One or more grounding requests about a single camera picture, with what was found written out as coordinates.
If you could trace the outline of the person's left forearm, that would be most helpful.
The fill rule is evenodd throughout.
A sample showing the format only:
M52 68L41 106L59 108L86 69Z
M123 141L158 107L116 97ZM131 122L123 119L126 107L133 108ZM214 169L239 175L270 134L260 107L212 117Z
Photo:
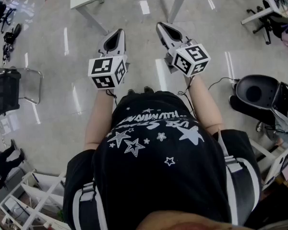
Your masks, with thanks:
M114 98L106 90L97 91L86 127L84 150L96 150L110 132Z

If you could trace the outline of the black equipment pile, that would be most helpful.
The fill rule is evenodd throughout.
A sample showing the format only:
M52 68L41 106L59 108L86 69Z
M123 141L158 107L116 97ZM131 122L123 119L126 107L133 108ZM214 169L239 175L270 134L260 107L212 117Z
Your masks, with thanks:
M11 59L11 52L14 50L14 47L12 44L5 43L3 45L3 63L9 62Z

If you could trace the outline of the black case with white rim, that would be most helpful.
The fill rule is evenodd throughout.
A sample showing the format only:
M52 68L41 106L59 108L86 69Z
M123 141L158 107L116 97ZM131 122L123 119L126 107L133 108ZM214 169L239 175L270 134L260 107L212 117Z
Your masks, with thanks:
M279 83L271 111L288 126L288 84Z

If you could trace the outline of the white shelving rack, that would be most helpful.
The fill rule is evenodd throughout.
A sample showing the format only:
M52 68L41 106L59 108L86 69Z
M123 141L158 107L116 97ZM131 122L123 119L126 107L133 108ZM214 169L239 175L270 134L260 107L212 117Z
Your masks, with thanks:
M28 172L0 202L0 230L71 230L62 216L66 172Z

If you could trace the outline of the person's right forearm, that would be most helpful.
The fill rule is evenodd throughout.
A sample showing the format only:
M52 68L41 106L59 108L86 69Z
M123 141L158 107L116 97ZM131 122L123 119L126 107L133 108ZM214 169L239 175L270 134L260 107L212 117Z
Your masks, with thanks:
M190 83L189 95L196 117L202 126L211 135L224 130L225 126L221 112L201 76L197 74L192 80L185 78L185 81L186 84Z

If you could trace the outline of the black star-print T-shirt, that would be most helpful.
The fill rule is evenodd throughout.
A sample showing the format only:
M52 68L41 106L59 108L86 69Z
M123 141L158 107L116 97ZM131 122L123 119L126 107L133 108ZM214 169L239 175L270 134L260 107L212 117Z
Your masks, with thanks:
M63 217L72 230L135 230L156 211L243 225L261 196L243 131L211 135L170 92L126 95L96 150L67 165Z

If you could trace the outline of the black backpack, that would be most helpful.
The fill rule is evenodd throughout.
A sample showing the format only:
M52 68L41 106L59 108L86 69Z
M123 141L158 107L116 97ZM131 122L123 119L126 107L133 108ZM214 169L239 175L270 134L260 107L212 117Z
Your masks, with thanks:
M22 30L22 25L19 23L16 25L15 28L12 29L11 32L7 32L3 39L4 39L4 42L7 43L7 44L13 44L16 40L16 38L18 37L18 35L20 34Z

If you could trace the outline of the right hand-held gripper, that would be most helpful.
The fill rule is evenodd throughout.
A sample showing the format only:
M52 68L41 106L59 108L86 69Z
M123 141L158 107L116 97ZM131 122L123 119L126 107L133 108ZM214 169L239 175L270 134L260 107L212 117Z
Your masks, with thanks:
M163 46L168 50L165 63L171 73L179 71L185 77L192 77L205 70L211 60L202 44L195 40L180 27L173 24L158 22L156 32Z

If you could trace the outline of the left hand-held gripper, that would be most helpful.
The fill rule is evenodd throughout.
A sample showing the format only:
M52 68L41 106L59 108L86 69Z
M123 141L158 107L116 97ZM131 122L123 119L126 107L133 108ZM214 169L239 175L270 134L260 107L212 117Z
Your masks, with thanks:
M117 29L100 42L105 51L126 52L126 35ZM107 56L89 60L88 78L98 90L111 90L119 87L127 73L127 55Z

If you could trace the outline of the black chrome-frame chair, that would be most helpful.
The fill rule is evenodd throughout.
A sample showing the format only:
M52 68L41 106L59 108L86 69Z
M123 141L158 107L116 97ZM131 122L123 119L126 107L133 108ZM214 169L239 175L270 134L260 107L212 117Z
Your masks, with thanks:
M29 68L0 68L0 115L5 116L8 111L17 110L20 108L19 96L20 91L20 79L22 77L20 71L33 72L39 75L39 88L38 88L38 100L35 101L27 96L22 99L38 105L41 99L41 88L43 74L40 71Z

